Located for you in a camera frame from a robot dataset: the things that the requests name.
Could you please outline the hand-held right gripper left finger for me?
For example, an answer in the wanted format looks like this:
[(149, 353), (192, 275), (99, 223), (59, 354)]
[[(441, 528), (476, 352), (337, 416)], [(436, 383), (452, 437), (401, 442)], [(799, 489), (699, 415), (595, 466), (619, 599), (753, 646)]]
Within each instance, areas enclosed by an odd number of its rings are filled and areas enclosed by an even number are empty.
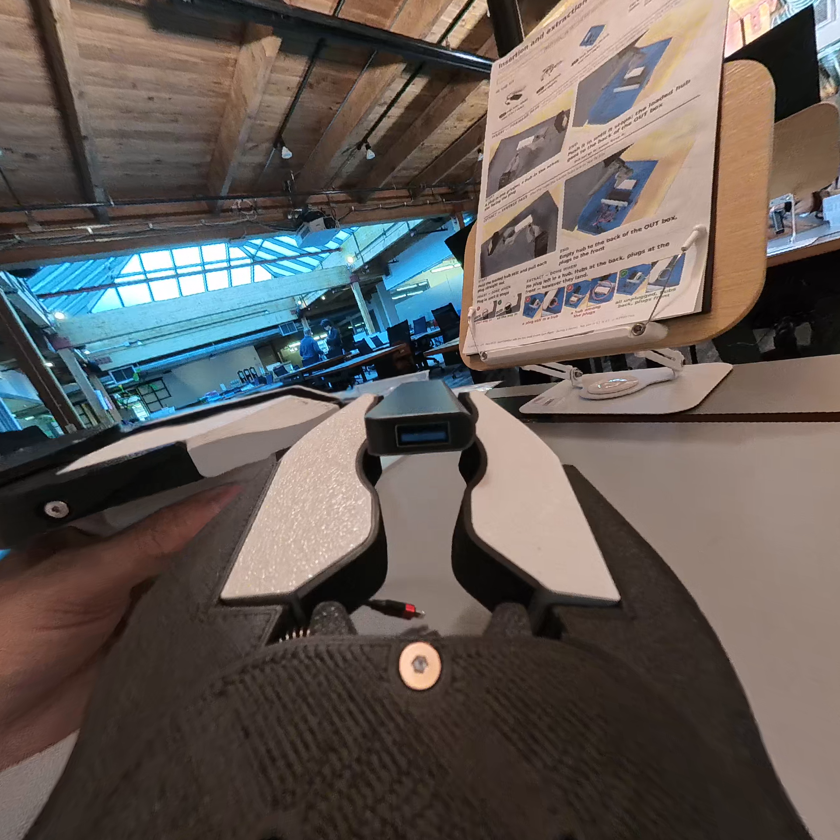
[(358, 607), (384, 584), (384, 524), (362, 395), (297, 441), (260, 500), (219, 598), (225, 604)]

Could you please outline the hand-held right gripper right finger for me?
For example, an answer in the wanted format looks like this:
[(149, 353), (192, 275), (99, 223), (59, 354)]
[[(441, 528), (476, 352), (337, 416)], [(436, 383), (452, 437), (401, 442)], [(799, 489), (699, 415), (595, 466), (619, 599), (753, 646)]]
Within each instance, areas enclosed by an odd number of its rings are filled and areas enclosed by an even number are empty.
[(615, 607), (620, 593), (559, 457), (486, 393), (461, 396), (475, 420), (453, 572), (484, 607)]

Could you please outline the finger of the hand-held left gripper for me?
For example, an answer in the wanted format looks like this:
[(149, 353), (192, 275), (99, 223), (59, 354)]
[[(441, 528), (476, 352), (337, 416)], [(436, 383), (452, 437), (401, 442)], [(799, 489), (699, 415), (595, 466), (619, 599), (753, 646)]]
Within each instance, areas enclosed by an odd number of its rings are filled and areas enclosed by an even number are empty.
[(289, 448), (342, 407), (341, 400), (306, 387), (280, 389), (260, 402), (231, 402), (209, 412), (173, 415), (123, 434), (62, 467), (58, 475), (183, 445), (200, 477), (221, 476)]

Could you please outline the grey usb hub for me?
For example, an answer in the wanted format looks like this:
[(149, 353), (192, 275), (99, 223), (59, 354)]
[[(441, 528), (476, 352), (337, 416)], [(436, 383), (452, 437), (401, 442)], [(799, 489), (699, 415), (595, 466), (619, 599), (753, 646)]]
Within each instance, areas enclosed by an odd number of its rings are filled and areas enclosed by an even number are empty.
[(476, 441), (476, 418), (441, 381), (397, 386), (364, 415), (371, 456), (461, 452)]

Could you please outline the person's left hand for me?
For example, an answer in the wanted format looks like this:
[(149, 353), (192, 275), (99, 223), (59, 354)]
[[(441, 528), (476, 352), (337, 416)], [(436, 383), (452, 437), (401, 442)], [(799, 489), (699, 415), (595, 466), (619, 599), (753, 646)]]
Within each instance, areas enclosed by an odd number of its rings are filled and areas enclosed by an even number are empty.
[(239, 492), (205, 490), (107, 538), (63, 529), (2, 560), (2, 770), (79, 729), (140, 590)]

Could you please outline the long wooden table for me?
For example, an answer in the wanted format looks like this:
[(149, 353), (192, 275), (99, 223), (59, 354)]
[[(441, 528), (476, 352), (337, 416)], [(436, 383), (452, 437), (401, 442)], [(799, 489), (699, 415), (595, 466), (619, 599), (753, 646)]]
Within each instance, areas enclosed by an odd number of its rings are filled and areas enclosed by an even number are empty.
[(410, 358), (411, 356), (411, 345), (409, 343), (399, 343), (394, 346), (385, 346), (369, 353), (353, 354), (342, 362), (326, 360), (311, 365), (306, 369), (299, 369), (298, 371), (282, 376), (280, 378), (280, 384), (303, 385), (305, 383), (315, 382), (316, 380), (327, 380), (336, 376), (339, 378), (354, 378), (357, 371), (361, 371), (360, 375), (363, 376), (364, 370), (367, 368), (375, 367), (378, 364), (389, 364), (393, 366), (394, 359)]

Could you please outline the skylight window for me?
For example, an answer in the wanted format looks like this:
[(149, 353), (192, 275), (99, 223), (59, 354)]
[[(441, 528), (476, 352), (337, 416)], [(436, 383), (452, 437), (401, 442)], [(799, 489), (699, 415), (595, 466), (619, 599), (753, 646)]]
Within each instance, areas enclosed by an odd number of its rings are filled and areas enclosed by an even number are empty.
[(183, 246), (45, 266), (24, 283), (57, 318), (130, 308), (272, 279), (296, 279), (335, 266), (356, 268), (419, 219), (338, 229), (321, 245), (290, 235)]

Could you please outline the group of black office chairs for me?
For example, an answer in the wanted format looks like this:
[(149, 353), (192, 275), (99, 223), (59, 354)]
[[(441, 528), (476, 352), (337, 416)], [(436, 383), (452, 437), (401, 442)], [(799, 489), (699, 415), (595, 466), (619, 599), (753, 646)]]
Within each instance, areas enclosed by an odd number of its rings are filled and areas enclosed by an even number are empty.
[(446, 341), (444, 331), (425, 317), (403, 320), (379, 332), (357, 331), (352, 335), (353, 348), (360, 354), (392, 349), (364, 364), (364, 368), (372, 367), (381, 379), (459, 364), (455, 350), (444, 351)]

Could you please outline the white ceiling projector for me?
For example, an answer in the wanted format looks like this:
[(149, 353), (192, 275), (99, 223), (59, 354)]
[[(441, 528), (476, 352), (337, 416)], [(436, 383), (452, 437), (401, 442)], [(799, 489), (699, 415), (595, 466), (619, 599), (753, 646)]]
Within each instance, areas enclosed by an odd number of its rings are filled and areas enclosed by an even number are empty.
[(295, 233), (297, 246), (301, 249), (321, 249), (339, 230), (334, 216), (315, 209), (306, 210), (298, 219)]

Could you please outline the printed instruction sheet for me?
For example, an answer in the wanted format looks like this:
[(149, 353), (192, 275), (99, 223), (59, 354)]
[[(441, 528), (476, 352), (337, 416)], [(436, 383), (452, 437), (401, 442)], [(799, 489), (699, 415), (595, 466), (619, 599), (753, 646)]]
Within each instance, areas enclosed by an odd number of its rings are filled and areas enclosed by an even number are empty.
[(728, 2), (562, 2), (491, 71), (481, 350), (705, 305)]

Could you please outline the instruction sheet on wooden stand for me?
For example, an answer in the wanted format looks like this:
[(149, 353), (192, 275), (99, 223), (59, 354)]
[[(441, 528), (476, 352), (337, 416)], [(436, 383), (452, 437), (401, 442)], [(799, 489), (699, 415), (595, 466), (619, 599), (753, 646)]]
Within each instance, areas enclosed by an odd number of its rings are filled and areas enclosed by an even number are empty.
[[(463, 310), (459, 326), (458, 354), (472, 371), (524, 368), (527, 364), (559, 363), (569, 359), (621, 353), (681, 348), (702, 343), (729, 331), (753, 308), (764, 285), (767, 267), (764, 215), (768, 209), (770, 168), (774, 147), (774, 82), (759, 62), (726, 62), (721, 74), (718, 152), (715, 174), (716, 201), (707, 234), (707, 268), (711, 299), (708, 311), (688, 314), (655, 327), (652, 321), (640, 336), (634, 328), (608, 325), (608, 329), (589, 332), (579, 339), (541, 339), (517, 347), (509, 360), (485, 362), (479, 353), (465, 345), (472, 341), (468, 309), (476, 261), (476, 233), (469, 234), (465, 255)], [(604, 418), (605, 422), (668, 422), (688, 415), (732, 372), (728, 364), (689, 364), (671, 382), (660, 382), (635, 395), (625, 393), (617, 399), (590, 402), (580, 395), (568, 396), (554, 405), (554, 415), (582, 415)]]

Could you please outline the black ceiling pipe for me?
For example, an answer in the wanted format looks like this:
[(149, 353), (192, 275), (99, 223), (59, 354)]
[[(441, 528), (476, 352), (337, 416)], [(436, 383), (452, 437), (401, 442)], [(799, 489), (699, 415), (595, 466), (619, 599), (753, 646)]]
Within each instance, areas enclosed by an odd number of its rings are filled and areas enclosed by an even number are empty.
[(492, 60), (483, 56), (285, 2), (163, 1), (146, 2), (143, 9), (155, 27), (184, 34), (197, 34), (200, 20), (217, 27), (223, 21), (238, 22), (268, 27), (293, 40), (320, 39), (329, 45), (347, 45), (481, 77), (489, 77), (492, 68)]

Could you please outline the wooden document stand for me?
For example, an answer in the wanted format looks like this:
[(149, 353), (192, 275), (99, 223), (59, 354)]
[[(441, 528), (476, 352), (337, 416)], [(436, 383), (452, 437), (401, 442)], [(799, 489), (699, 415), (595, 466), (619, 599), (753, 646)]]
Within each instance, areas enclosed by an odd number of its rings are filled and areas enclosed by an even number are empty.
[(839, 168), (837, 107), (824, 101), (773, 125), (768, 198), (807, 197), (828, 187)]

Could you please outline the black monitor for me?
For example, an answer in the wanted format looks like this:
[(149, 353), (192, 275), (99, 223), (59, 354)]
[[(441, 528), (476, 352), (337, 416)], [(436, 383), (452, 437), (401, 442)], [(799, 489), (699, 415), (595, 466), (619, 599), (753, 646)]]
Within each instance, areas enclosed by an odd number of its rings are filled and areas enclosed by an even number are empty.
[(812, 2), (730, 2), (723, 60), (770, 73), (777, 122), (822, 99)]

